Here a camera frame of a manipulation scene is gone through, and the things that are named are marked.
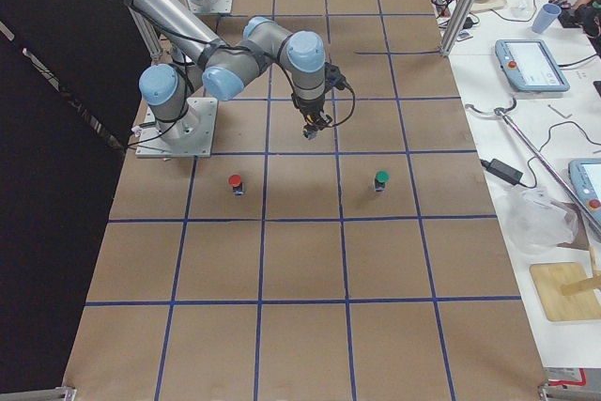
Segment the blue teach pendant far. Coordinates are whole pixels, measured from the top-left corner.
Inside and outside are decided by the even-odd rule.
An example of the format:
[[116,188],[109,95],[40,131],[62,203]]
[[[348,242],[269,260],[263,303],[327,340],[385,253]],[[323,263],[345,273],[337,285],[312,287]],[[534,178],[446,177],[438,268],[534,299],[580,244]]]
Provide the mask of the blue teach pendant far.
[[521,92],[567,92],[570,84],[541,39],[499,39],[494,46],[510,86]]

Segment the metal cane rod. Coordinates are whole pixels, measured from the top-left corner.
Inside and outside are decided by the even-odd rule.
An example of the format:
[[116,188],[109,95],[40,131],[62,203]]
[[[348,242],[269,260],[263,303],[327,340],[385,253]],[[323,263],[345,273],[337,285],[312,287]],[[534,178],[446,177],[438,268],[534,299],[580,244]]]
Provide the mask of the metal cane rod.
[[518,127],[515,121],[510,117],[510,112],[517,107],[517,100],[512,97],[512,103],[510,106],[498,106],[495,107],[491,112],[481,111],[476,108],[473,104],[466,104],[467,110],[472,110],[481,116],[497,116],[500,118],[521,140],[521,142],[530,150],[533,157],[539,161],[552,178],[562,187],[568,198],[577,206],[582,217],[589,223],[590,228],[600,238],[600,222],[598,222],[593,214],[588,210],[587,205],[578,198],[577,193],[573,190],[570,184],[563,180],[560,173],[557,172],[548,159],[543,153],[535,146],[535,144],[527,137],[527,135]]

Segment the red push button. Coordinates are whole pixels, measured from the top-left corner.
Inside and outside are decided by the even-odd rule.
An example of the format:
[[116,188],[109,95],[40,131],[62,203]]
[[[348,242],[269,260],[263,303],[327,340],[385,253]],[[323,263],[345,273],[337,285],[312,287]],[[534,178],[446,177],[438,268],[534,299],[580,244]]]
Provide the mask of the red push button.
[[233,195],[239,196],[245,194],[244,182],[240,174],[233,174],[228,178],[228,184],[231,187]]

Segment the black power adapter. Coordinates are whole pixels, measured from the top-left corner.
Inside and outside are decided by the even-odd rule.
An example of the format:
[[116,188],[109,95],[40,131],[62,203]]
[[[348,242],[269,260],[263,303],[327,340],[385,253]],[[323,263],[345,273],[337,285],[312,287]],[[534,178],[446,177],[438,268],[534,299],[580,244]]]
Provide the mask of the black power adapter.
[[495,177],[498,177],[511,185],[517,185],[523,176],[523,173],[507,163],[497,159],[492,159],[485,164],[485,170]]

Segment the blue teach pendant near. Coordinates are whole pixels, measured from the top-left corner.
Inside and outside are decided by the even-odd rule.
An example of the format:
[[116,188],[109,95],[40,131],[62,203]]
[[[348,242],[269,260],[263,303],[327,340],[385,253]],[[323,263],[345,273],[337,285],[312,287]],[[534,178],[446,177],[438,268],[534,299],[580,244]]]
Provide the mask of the blue teach pendant near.
[[568,174],[577,198],[591,221],[600,227],[600,159],[576,159],[568,165]]

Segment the wooden board stand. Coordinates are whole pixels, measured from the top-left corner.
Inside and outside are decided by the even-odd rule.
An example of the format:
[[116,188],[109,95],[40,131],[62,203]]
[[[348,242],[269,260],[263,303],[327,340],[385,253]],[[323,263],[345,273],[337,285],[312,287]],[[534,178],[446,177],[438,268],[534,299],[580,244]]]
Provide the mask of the wooden board stand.
[[576,262],[534,264],[530,275],[547,319],[551,322],[600,318],[600,269],[589,248],[592,275]]

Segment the blue teach pendant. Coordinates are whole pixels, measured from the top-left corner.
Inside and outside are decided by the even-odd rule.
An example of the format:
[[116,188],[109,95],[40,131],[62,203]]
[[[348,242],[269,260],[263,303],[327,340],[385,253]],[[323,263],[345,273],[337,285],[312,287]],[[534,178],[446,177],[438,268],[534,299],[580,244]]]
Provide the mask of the blue teach pendant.
[[576,159],[568,165],[568,174],[577,198],[591,221],[600,227],[600,159]]
[[521,92],[567,92],[570,84],[541,39],[499,39],[494,46],[510,86]]

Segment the light blue plastic cup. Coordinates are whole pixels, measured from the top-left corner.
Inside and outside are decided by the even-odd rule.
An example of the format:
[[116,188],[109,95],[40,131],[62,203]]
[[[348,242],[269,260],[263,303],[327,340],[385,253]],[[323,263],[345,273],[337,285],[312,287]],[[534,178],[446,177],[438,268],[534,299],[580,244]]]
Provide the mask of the light blue plastic cup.
[[562,13],[562,8],[556,4],[546,3],[538,11],[532,23],[532,32],[544,33]]

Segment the clear plastic bag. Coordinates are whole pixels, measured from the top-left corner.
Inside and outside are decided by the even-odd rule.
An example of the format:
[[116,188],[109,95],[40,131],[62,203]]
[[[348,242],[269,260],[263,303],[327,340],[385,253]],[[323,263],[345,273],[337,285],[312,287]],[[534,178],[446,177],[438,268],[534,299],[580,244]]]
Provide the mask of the clear plastic bag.
[[578,215],[544,188],[514,187],[497,199],[501,231],[511,249],[541,254],[555,247],[577,249]]

